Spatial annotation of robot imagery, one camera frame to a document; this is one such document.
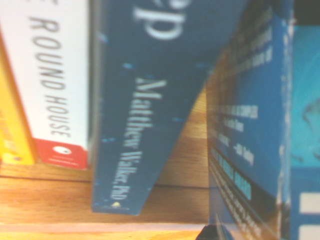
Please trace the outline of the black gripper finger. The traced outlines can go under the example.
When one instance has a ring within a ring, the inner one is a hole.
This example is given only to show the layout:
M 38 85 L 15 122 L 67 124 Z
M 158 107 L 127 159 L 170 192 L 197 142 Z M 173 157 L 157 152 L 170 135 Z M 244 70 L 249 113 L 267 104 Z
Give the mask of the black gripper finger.
M 222 224 L 206 225 L 196 240 L 234 240 L 232 234 Z

